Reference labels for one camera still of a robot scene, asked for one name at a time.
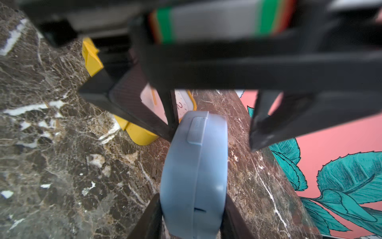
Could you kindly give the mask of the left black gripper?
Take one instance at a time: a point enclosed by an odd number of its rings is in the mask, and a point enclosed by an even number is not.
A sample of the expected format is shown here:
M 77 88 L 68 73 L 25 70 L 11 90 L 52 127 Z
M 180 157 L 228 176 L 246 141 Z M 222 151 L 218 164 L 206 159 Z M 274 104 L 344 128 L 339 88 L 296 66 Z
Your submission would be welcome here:
M 248 40 L 156 44 L 145 17 L 161 7 L 195 1 L 18 1 L 53 47 L 89 36 L 106 46 L 132 40 L 148 81 L 159 90 L 264 89 L 249 132 L 253 151 L 382 111 L 381 1 L 334 8 L 298 1 L 292 25 Z M 282 94 L 281 91 L 366 91 Z

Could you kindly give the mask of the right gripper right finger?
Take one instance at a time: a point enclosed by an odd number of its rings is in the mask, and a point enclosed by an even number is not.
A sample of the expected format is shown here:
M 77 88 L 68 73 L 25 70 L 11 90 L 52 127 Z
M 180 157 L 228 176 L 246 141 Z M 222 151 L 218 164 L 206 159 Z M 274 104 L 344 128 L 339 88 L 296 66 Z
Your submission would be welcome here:
M 222 239 L 255 239 L 228 194 L 226 195 L 220 234 Z

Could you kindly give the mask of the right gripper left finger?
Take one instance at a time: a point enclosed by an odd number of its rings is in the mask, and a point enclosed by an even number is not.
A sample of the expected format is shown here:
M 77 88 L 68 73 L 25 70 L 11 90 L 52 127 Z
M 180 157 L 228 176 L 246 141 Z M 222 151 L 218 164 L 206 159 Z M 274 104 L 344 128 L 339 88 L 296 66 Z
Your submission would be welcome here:
M 162 234 L 160 194 L 153 196 L 128 239 L 160 239 Z

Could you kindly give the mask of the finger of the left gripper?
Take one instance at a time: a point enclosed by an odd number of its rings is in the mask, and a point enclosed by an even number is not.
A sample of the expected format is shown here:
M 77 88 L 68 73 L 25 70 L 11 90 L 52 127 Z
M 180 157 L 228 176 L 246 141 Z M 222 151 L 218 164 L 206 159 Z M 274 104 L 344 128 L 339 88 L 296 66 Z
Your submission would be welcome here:
M 174 91 L 159 90 L 167 123 L 141 101 L 147 85 L 139 64 L 106 66 L 79 89 L 86 101 L 171 142 L 179 125 Z

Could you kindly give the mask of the yellow rectangular alarm clock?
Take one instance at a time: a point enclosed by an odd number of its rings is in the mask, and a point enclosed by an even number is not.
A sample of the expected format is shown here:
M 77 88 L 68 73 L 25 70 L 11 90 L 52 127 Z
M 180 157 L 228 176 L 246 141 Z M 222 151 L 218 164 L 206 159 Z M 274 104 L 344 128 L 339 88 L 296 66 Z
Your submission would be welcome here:
M 172 129 L 161 98 L 147 81 L 134 51 L 125 49 L 125 62 L 104 66 L 106 58 L 90 38 L 82 43 L 82 55 L 90 74 L 79 89 L 86 101 L 112 113 L 133 142 L 149 145 L 159 137 L 172 139 Z

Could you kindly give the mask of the light blue small alarm clock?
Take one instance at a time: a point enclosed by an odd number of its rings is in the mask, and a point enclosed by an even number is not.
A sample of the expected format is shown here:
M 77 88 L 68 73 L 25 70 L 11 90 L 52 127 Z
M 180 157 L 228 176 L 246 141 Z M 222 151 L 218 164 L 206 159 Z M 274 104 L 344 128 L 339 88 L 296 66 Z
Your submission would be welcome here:
M 187 112 L 175 132 L 161 177 L 161 209 L 171 235 L 216 238 L 225 207 L 227 175 L 226 117 Z

